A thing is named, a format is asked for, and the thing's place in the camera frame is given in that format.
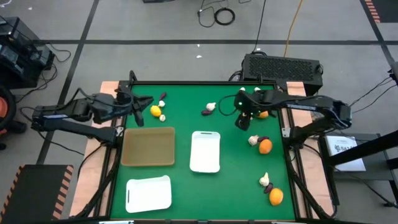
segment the concrete floor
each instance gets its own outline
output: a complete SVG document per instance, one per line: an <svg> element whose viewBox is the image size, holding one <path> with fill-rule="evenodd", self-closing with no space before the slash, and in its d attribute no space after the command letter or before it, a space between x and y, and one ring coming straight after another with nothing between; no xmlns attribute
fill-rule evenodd
<svg viewBox="0 0 398 224"><path fill-rule="evenodd" d="M58 77L43 91L37 91L19 106L56 104L65 82L70 82L66 99L78 87L87 93L99 91L101 82L125 80L133 69L139 80L227 80L240 68L244 54L250 52L261 15L262 1L238 4L229 0L236 20L230 26L203 28L198 24L199 0L175 0L143 4L139 0L14 0L0 15L19 16L41 39L59 49L72 52L67 62L56 63ZM324 66L324 86L320 94L351 103L387 77L390 69L377 43L377 36L362 7L362 0L306 0L298 14L288 57L319 60ZM258 45L268 55L282 56L288 30L299 0L268 0ZM203 23L211 22L204 14ZM398 24L378 24L388 49L398 60ZM141 42L140 40L159 40ZM356 43L346 40L358 40ZM56 53L60 58L63 53ZM389 85L383 86L355 105L354 110L372 102ZM375 105L355 114L354 125L347 132L386 134L398 129L396 88L387 92ZM28 130L23 135L3 137L8 149L0 152L2 182L0 202L6 198L20 164L35 164L43 144L39 135ZM53 141L83 152L86 138L55 132ZM398 156L390 150L391 157ZM82 157L51 145L44 164L71 164L77 168ZM385 197L394 200L388 182L371 182ZM74 175L63 217L68 216L76 177ZM353 222L394 223L397 210L384 208L381 200L363 184L338 181L341 205L337 218Z"/></svg>

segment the green mat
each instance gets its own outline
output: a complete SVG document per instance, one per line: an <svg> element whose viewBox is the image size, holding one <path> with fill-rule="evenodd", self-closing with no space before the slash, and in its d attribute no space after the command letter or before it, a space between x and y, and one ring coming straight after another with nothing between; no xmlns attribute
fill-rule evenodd
<svg viewBox="0 0 398 224"><path fill-rule="evenodd" d="M252 92L255 86L245 86ZM272 86L259 86L272 89ZM202 116L207 103L233 95L237 85L136 85L138 95L159 96L167 92L162 113L165 122L144 112L144 128L175 128L175 164L168 167L125 167L120 165L111 209L111 218L131 219L190 219L190 220L293 220L294 210L280 124L278 118L254 119L249 130L235 125L238 116L223 116L216 108L210 116ZM233 97L221 104L225 113L234 110ZM133 116L127 118L126 128L136 128ZM220 166L216 174L200 174L190 170L191 135L194 131L216 131L221 134ZM273 142L270 154L261 155L258 146L251 147L252 135L269 136ZM283 202L273 207L269 195L264 194L259 179L268 172L270 182L284 193ZM126 183L129 179L145 179L168 175L172 184L172 205L165 210L128 213Z"/></svg>

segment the garlic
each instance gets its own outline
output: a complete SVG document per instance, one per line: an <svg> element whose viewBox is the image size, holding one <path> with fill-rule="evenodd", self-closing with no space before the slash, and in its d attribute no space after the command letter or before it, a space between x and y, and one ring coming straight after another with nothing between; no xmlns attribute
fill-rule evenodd
<svg viewBox="0 0 398 224"><path fill-rule="evenodd" d="M215 108L216 108L216 103L208 103L208 104L206 105L206 109L207 109L208 111L213 111Z"/></svg>
<svg viewBox="0 0 398 224"><path fill-rule="evenodd" d="M160 100L158 107L164 107L165 105L166 103L163 100Z"/></svg>
<svg viewBox="0 0 398 224"><path fill-rule="evenodd" d="M263 177L260 178L259 182L260 182L260 184L263 187L267 187L269 185L269 178L268 178L268 173L267 172L266 172L266 174Z"/></svg>
<svg viewBox="0 0 398 224"><path fill-rule="evenodd" d="M251 146L255 146L256 144L257 144L257 140L258 140L258 138L259 138L259 136L250 136L250 138L249 138L249 144L251 145Z"/></svg>
<svg viewBox="0 0 398 224"><path fill-rule="evenodd" d="M164 114L162 114L161 116L159 116L159 119L161 122L166 120L166 116Z"/></svg>

